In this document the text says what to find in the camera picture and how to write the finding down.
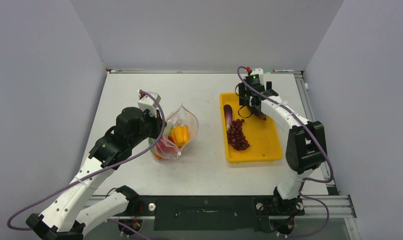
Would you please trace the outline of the green cabbage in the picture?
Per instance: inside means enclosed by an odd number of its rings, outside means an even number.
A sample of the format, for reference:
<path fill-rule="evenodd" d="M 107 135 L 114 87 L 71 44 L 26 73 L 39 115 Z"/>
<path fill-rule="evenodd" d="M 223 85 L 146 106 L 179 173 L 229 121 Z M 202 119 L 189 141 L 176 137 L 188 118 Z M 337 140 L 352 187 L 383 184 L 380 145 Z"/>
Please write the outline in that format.
<path fill-rule="evenodd" d="M 172 132 L 173 128 L 174 128 L 174 124 L 173 124 L 173 123 L 171 123 L 171 122 L 166 122 L 166 126 L 165 126 L 165 128 L 164 128 L 163 134 L 164 134 L 165 136 L 171 135 L 171 132 Z"/>

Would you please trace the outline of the red tomato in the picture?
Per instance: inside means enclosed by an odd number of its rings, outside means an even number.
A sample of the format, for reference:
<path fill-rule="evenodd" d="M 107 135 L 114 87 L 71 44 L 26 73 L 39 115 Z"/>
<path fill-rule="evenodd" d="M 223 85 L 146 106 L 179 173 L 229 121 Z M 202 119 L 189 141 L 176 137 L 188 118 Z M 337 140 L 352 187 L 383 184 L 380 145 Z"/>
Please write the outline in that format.
<path fill-rule="evenodd" d="M 164 138 L 158 143 L 158 152 L 163 156 L 171 157 L 178 155 L 178 147 L 171 136 Z"/>

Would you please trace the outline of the yellow plastic tray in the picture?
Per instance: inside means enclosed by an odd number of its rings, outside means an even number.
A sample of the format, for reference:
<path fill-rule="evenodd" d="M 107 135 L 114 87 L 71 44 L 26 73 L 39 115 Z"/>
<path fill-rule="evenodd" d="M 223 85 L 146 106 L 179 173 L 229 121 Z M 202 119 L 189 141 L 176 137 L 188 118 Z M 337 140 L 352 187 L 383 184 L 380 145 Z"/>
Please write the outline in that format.
<path fill-rule="evenodd" d="M 221 93 L 219 95 L 223 136 L 225 138 L 225 156 L 229 163 L 273 162 L 283 157 L 280 138 L 275 122 L 267 117 L 262 120 L 251 114 L 247 107 L 239 105 L 239 97 L 235 93 Z M 228 142 L 227 120 L 224 106 L 232 109 L 232 119 L 235 121 L 246 117 L 242 123 L 242 132 L 248 141 L 249 147 L 237 150 Z"/>

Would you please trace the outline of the clear zip top bag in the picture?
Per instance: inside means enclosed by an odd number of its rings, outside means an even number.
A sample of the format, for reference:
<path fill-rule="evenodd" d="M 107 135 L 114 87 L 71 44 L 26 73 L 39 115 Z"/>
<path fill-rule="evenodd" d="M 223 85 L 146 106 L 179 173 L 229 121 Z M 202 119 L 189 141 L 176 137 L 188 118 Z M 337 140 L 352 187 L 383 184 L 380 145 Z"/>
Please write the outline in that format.
<path fill-rule="evenodd" d="M 177 160 L 198 131 L 197 117 L 181 105 L 166 118 L 163 135 L 150 151 L 156 160 Z"/>

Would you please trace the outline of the yellow bell pepper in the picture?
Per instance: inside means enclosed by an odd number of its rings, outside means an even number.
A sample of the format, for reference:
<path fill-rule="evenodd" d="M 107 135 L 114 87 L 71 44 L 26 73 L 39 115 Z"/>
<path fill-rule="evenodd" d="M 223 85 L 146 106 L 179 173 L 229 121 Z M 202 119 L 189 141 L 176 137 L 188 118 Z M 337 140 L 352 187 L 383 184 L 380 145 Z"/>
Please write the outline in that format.
<path fill-rule="evenodd" d="M 183 147 L 190 140 L 188 127 L 182 125 L 174 127 L 171 131 L 171 137 L 177 147 Z"/>

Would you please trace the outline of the dark purple eggplant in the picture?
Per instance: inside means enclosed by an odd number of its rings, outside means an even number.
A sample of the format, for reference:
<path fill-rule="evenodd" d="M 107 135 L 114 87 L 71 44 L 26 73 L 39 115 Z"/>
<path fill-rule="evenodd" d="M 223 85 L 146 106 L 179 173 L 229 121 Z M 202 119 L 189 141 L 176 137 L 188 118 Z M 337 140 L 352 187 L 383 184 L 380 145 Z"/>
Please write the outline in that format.
<path fill-rule="evenodd" d="M 262 113 L 260 110 L 258 110 L 257 108 L 252 108 L 251 112 L 258 119 L 263 120 L 263 121 L 267 120 L 267 116 L 264 113 Z"/>

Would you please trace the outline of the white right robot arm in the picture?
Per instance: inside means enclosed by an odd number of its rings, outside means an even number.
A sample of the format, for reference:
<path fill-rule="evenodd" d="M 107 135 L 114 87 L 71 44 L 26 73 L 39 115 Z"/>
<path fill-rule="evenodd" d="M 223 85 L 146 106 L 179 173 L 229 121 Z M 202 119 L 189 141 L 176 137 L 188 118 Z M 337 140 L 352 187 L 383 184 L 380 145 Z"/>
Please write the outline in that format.
<path fill-rule="evenodd" d="M 285 214 L 292 208 L 304 182 L 325 162 L 326 140 L 324 126 L 299 115 L 272 89 L 272 82 L 264 82 L 262 74 L 249 73 L 238 85 L 239 104 L 247 107 L 260 119 L 271 118 L 287 134 L 285 159 L 289 174 L 275 188 L 278 195 L 272 200 L 273 210 Z"/>

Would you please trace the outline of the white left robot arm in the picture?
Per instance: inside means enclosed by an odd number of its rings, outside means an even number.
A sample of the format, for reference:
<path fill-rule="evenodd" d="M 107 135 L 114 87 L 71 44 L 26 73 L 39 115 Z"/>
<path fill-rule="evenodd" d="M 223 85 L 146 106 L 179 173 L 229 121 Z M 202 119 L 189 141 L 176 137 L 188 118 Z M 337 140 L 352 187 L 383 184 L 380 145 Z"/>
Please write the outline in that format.
<path fill-rule="evenodd" d="M 26 225 L 42 240 L 81 240 L 110 217 L 136 213 L 139 195 L 126 185 L 88 208 L 84 205 L 120 165 L 131 159 L 137 145 L 163 135 L 164 118 L 157 107 L 123 109 L 115 125 L 96 141 L 75 179 L 55 192 L 57 198 L 41 213 L 31 214 Z"/>

